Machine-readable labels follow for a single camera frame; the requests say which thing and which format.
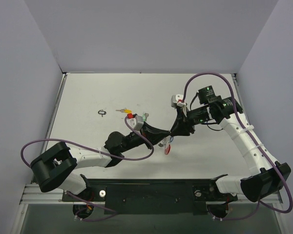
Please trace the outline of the red keyring with keys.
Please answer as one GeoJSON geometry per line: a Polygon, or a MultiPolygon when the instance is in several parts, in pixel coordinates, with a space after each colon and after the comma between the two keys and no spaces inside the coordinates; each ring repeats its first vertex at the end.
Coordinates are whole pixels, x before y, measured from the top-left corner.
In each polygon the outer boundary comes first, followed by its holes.
{"type": "Polygon", "coordinates": [[[170,137],[166,137],[165,139],[163,139],[161,144],[162,144],[162,147],[164,149],[164,154],[168,155],[170,153],[170,150],[171,150],[170,137]]]}

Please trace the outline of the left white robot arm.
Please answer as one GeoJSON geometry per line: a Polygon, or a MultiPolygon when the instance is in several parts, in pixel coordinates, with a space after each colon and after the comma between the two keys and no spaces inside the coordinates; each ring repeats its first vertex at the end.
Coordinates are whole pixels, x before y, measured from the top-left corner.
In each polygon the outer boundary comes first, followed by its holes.
{"type": "Polygon", "coordinates": [[[123,152],[142,144],[153,150],[154,145],[169,135],[170,131],[144,123],[140,131],[133,131],[127,136],[112,132],[104,146],[99,149],[89,150],[77,144],[68,147],[66,141],[60,141],[34,159],[30,168],[42,192],[60,188],[70,191],[78,200],[84,201],[90,197],[91,189],[85,176],[75,174],[75,169],[114,167],[126,160],[123,152]]]}

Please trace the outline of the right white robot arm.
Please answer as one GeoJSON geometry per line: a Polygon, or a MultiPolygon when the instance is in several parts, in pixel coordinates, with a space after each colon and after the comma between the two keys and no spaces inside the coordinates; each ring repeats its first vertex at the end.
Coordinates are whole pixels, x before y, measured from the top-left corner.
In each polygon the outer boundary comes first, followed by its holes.
{"type": "Polygon", "coordinates": [[[194,110],[182,103],[183,95],[171,97],[171,106],[177,111],[171,136],[189,136],[194,133],[195,125],[215,120],[232,139],[250,172],[249,177],[224,175],[217,178],[208,188],[210,197],[220,199],[228,193],[243,194],[248,200],[257,202],[279,191],[291,169],[287,163],[279,163],[264,147],[239,103],[231,97],[216,96],[212,86],[200,89],[197,96],[202,107],[194,110]]]}

